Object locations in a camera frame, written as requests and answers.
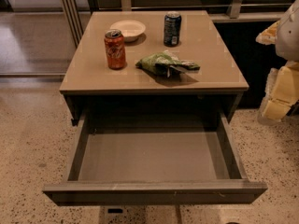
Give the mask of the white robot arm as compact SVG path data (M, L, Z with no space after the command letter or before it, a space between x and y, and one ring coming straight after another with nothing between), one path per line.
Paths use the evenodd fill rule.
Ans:
M256 41L274 45L276 55L287 61L281 68L270 70L259 109L262 124L276 124L299 101L299 0L279 21L259 33Z

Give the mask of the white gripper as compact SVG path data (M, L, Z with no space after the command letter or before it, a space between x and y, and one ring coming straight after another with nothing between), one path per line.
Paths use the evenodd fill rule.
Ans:
M271 24L257 35L256 41L263 45L275 44L278 25L279 21ZM282 120L291 109L289 105L294 105L299 100L298 62L287 61L286 64L278 70L278 76L274 88L271 91L271 98L279 102L263 99L261 115L271 120Z

